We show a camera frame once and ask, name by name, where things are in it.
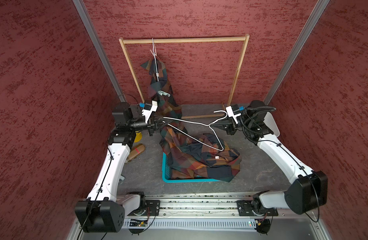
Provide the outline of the white wire hanger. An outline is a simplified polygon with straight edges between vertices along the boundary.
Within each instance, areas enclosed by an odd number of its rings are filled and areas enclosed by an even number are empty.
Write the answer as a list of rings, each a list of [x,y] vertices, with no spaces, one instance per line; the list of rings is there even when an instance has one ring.
[[[152,50],[151,50],[151,53],[152,53],[152,55],[154,57],[154,62],[155,62],[155,75],[156,75],[157,82],[158,82],[160,79],[159,79],[159,69],[158,69],[156,45],[155,45],[154,39],[152,39]]]
[[[217,116],[214,117],[215,119],[211,121],[210,123],[203,123],[203,122],[196,122],[196,121],[189,121],[184,119],[178,119],[178,118],[172,118],[172,117],[162,117],[165,123],[168,123],[169,121],[172,121],[168,125],[172,127],[173,129],[185,134],[187,137],[195,140],[198,143],[201,143],[202,145],[209,147],[212,150],[216,150],[219,152],[222,152],[225,150],[225,145],[222,143],[222,139],[218,136],[217,132],[213,128],[213,124],[216,124],[220,122],[221,120],[225,120],[228,116],[226,110],[217,110],[214,111],[214,114]],[[175,123],[181,123],[185,126],[187,130],[180,130],[179,127],[174,126],[173,122]],[[217,146],[213,146],[211,144],[207,144],[205,142],[200,141],[200,134],[213,134],[217,141]]]

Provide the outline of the mint green clothespin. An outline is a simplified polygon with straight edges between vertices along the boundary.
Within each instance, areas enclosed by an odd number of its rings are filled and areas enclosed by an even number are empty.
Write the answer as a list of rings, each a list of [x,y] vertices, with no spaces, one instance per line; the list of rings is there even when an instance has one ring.
[[[171,96],[171,94],[166,93],[166,92],[164,92],[164,91],[162,91],[162,90],[159,90],[159,91],[157,92],[157,94],[158,94],[158,95],[160,95],[160,96],[166,96],[166,97],[170,97],[170,96]]]

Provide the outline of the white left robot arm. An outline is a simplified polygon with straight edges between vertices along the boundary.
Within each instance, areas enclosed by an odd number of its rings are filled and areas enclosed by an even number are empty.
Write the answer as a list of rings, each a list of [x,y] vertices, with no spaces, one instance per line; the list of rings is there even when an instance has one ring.
[[[108,139],[105,161],[87,198],[75,206],[82,232],[117,233],[127,215],[146,208],[144,193],[131,192],[118,203],[117,190],[136,133],[147,130],[152,135],[164,125],[155,116],[157,108],[156,101],[138,105],[122,102],[114,108],[115,128]]]

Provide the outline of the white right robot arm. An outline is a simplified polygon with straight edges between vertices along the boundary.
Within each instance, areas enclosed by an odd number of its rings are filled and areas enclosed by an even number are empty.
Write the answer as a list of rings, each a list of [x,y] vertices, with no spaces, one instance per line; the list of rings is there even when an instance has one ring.
[[[242,130],[246,139],[264,151],[290,183],[286,191],[255,194],[251,201],[252,212],[256,216],[264,216],[270,210],[289,209],[302,215],[319,210],[327,203],[328,177],[303,163],[280,142],[279,129],[272,115],[274,111],[275,107],[258,100],[247,107],[228,106],[221,125],[228,135]]]

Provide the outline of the plaid long-sleeve shirt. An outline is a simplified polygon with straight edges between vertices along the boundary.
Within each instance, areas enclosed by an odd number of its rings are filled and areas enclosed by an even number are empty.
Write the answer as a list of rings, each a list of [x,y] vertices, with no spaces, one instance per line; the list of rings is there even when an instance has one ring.
[[[187,130],[181,123],[173,122],[180,130]],[[225,150],[222,152],[196,142],[169,125],[161,130],[160,145],[167,155],[172,170],[172,179],[215,179],[229,183],[241,170],[242,156],[222,139]],[[217,146],[213,134],[201,134],[200,141]]]

